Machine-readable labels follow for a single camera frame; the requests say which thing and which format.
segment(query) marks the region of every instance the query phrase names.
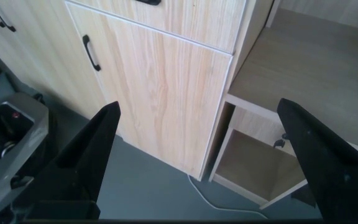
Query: cabinet shelf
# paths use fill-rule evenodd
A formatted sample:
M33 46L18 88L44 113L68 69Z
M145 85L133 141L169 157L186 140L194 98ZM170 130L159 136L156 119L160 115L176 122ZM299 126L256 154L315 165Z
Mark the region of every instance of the cabinet shelf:
M281 98L299 103L358 145L358 29L279 9L233 81L227 101L276 111Z
M231 133L213 180L261 208L307 183L296 157L236 130Z

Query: cabinet drawer front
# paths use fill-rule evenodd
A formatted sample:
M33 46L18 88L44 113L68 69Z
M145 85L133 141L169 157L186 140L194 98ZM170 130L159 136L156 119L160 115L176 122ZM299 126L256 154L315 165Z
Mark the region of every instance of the cabinet drawer front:
M232 53L245 0L75 0L211 47Z
M88 50L100 65L106 98L120 104L124 140L199 178L231 56L76 4L67 6L78 38L90 39Z
M274 142L281 139L282 134L285 133L281 123L238 106L234 110L229 126L269 146L273 146ZM283 147L277 147L277 149L295 156L291 143L287 140L285 140Z

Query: open shelf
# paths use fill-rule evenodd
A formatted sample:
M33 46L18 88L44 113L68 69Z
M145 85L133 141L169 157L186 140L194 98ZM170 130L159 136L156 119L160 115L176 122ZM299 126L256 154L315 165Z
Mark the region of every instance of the open shelf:
M287 98L358 145L358 29L279 9L233 81L230 97L236 106L244 107L242 100L270 111Z
M295 157L236 130L213 180L262 206L306 184Z

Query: cabinet door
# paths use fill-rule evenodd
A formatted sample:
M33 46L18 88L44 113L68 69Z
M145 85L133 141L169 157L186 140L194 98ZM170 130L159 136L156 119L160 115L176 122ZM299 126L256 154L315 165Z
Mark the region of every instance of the cabinet door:
M37 75L29 54L21 45L16 35L6 26L0 26L0 59L11 69L20 81L34 88L48 92L43 88L45 78Z
M0 0L0 8L55 99L87 118L107 104L63 0Z
M199 178L231 56L67 5L77 38L91 40L106 96L120 104L124 140Z

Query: light wood panel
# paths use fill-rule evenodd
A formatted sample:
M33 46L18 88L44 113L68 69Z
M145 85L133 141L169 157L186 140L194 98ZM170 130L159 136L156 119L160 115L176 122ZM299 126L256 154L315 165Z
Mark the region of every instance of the light wood panel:
M255 15L256 14L264 14L264 12L266 10L270 9L270 6L268 4L266 4L265 2L271 2L271 1L270 0L268 0L268 1L247 0L247 2L246 2L246 8L244 9L244 17L242 18L239 35L238 35L238 38L236 41L233 60L230 65L229 72L227 73L226 82L224 84L223 97L221 98L221 101L219 103L218 112L216 114L216 122L214 124L213 130L211 133L211 138L208 143L206 158L204 160L203 169L202 169L201 174L204 174L205 167L208 164L208 162L210 161L211 155L213 154L213 153L211 153L211 151L215 151L219 147L220 142L215 141L216 137L219 136L219 133L224 132L224 130L223 130L224 128L227 128L224 126L218 127L219 122L217 122L217 121L219 121L220 119L226 119L226 118L223 118L223 116L225 116L225 114L226 114L225 111L223 110L226 94L229 91L230 84L232 83L232 80L235 77L235 74L237 73L238 69L240 69L242 63L244 62L244 60L246 58L246 55L248 55L249 51L251 50L251 46L255 42L255 39L252 40L248 37L246 38L246 36L249 35L249 32L250 32L249 27L259 25L258 23L254 24L253 22L251 22L252 16L254 14Z
M278 123L274 120L264 118L257 113L244 110L238 106L234 110L229 126L269 146L273 146L274 142L281 139L282 134L285 133L281 122ZM284 147L277 147L277 149L296 156L290 141L285 140Z
M263 206L305 184L297 159L238 131L230 134L214 180Z
M245 0L139 1L75 0L147 26L232 52Z
M251 48L254 46L260 32L265 27L272 4L272 0L256 1L255 8L252 11L252 16L248 21L249 25L247 27L244 43L242 44L241 50L238 52L239 59L234 71L234 77L236 77L241 65L244 63L244 60L247 58Z
M124 140L199 179L231 56L67 5L108 99L120 103Z
M358 29L279 10L229 94L270 111L293 100L358 145Z
M0 8L34 59L36 74L46 78L42 85L53 88L52 96L87 118L107 104L64 1L0 0Z
M37 74L32 57L23 48L20 40L9 29L0 27L0 59L27 85L45 92L53 91L44 87L45 77Z
M280 8L358 28L358 0L283 0Z

